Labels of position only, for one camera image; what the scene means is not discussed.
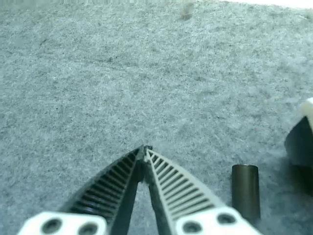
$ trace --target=white object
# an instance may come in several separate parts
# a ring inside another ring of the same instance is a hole
[[[301,104],[301,114],[306,116],[313,131],[313,97]]]
[[[59,229],[45,233],[43,227],[52,220],[61,222]],[[26,220],[18,235],[78,235],[86,225],[96,226],[94,235],[106,235],[107,222],[100,216],[49,211]]]
[[[193,232],[188,233],[188,224]],[[176,223],[177,235],[261,235],[231,207],[209,209],[180,218]]]

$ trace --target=black object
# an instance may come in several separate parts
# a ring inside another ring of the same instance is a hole
[[[305,192],[313,196],[313,131],[307,117],[289,132],[285,148],[296,179]]]
[[[250,222],[255,222],[261,217],[258,167],[232,167],[232,206]]]
[[[287,135],[285,148],[292,164],[313,166],[313,132],[307,117],[303,117]]]

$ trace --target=gray carpet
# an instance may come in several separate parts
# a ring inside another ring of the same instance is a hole
[[[2,5],[1,234],[143,143],[229,205],[232,165],[257,165],[259,230],[312,234],[283,146],[313,96],[312,19],[226,2]],[[157,234],[146,185],[129,234]]]

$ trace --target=black cylinder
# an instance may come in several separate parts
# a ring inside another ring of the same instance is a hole
[[[232,207],[250,222],[260,219],[258,167],[254,165],[232,167]]]

